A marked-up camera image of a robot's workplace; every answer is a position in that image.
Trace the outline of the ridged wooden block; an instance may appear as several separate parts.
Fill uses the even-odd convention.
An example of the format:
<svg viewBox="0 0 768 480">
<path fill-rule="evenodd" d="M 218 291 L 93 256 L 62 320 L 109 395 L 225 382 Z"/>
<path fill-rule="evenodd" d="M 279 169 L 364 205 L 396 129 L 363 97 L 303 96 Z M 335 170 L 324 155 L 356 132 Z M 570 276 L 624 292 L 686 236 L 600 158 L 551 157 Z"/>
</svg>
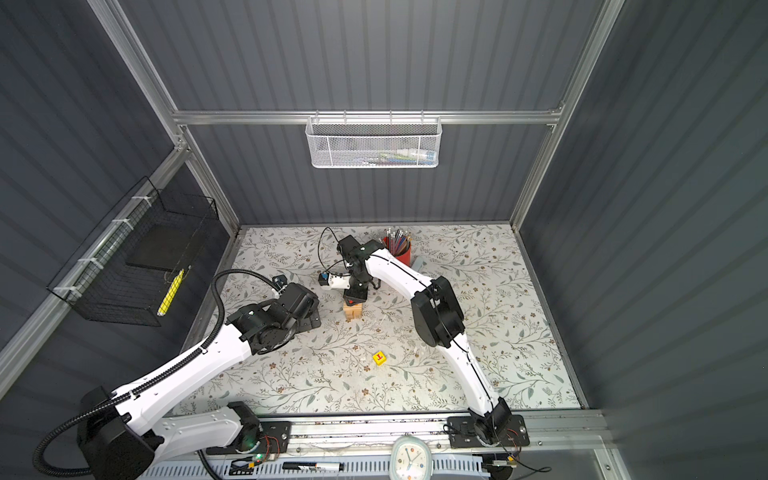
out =
<svg viewBox="0 0 768 480">
<path fill-rule="evenodd" d="M 355 303 L 355 304 L 346 303 L 343 306 L 343 312 L 345 314 L 345 318 L 348 321 L 361 319 L 363 316 L 363 305 L 361 303 Z"/>
</svg>

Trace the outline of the yellow letter cube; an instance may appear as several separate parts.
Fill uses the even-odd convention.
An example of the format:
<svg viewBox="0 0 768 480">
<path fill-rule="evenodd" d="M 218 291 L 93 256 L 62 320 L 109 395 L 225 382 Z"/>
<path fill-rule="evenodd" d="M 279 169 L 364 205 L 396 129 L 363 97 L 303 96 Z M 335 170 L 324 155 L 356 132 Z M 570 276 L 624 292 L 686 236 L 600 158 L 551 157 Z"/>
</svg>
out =
<svg viewBox="0 0 768 480">
<path fill-rule="evenodd" d="M 386 362 L 387 357 L 382 351 L 379 351 L 373 355 L 373 360 L 378 366 L 381 366 Z"/>
</svg>

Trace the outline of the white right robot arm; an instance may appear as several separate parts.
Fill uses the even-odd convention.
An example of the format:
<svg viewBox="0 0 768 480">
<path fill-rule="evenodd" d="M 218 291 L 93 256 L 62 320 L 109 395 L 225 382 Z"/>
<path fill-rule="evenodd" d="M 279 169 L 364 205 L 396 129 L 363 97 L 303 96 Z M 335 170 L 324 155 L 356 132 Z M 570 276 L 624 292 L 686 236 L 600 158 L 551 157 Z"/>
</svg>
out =
<svg viewBox="0 0 768 480">
<path fill-rule="evenodd" d="M 482 370 L 465 331 L 464 313 L 451 283 L 431 278 L 393 256 L 378 240 L 365 244 L 348 235 L 337 242 L 347 272 L 329 274 L 330 289 L 342 289 L 347 299 L 362 303 L 365 293 L 379 280 L 410 301 L 414 328 L 422 341 L 439 351 L 452 367 L 474 420 L 475 435 L 486 445 L 496 445 L 506 435 L 512 412 Z"/>
</svg>

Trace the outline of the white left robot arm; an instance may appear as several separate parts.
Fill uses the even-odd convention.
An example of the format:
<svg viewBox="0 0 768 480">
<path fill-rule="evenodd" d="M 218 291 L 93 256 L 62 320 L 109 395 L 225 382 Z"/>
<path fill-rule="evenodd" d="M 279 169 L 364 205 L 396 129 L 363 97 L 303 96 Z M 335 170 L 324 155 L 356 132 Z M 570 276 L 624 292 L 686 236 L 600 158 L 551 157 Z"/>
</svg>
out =
<svg viewBox="0 0 768 480">
<path fill-rule="evenodd" d="M 297 283 L 275 298 L 245 305 L 224 317 L 213 340 L 204 340 L 151 374 L 106 393 L 96 389 L 85 409 L 125 395 L 77 428 L 77 444 L 96 479 L 136 479 L 152 465 L 205 450 L 223 448 L 260 455 L 267 437 L 260 420 L 242 401 L 218 410 L 169 416 L 181 400 L 209 380 L 254 356 L 285 346 L 296 334 L 319 327 L 319 299 Z"/>
</svg>

